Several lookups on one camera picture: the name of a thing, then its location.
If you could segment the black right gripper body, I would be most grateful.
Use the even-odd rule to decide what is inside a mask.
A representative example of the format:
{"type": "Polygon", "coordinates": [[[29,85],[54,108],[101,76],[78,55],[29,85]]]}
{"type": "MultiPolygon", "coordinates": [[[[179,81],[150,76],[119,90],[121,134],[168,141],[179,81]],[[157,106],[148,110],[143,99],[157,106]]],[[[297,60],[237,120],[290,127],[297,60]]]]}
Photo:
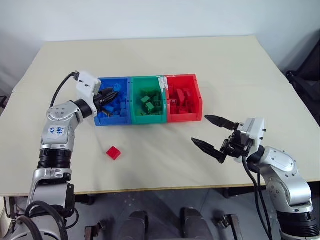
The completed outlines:
{"type": "Polygon", "coordinates": [[[248,157],[251,149],[251,140],[246,134],[235,130],[228,139],[225,139],[220,151],[233,158],[248,157]]]}

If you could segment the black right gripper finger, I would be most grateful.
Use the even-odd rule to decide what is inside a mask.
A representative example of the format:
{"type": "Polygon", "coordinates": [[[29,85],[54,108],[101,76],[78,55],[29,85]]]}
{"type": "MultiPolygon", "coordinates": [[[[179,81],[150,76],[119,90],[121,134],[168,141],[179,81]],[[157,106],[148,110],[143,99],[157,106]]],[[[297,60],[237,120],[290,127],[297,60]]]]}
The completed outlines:
{"type": "Polygon", "coordinates": [[[204,118],[208,120],[210,123],[212,123],[213,125],[219,128],[228,129],[230,131],[237,130],[240,125],[238,122],[232,122],[226,118],[216,116],[216,115],[205,115],[204,118]]]}
{"type": "Polygon", "coordinates": [[[221,151],[216,150],[213,145],[193,137],[191,138],[191,140],[202,152],[215,158],[220,164],[223,164],[225,162],[227,155],[221,151]]]}

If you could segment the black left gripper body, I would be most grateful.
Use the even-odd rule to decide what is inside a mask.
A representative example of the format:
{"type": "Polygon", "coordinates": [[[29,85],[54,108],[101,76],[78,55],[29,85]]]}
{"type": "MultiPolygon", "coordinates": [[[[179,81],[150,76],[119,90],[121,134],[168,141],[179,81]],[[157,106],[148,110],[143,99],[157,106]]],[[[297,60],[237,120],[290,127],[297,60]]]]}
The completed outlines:
{"type": "Polygon", "coordinates": [[[107,97],[107,92],[105,90],[99,91],[97,95],[94,96],[93,98],[93,103],[96,107],[97,112],[102,111],[102,107],[105,106],[106,103],[106,97],[107,97]]]}

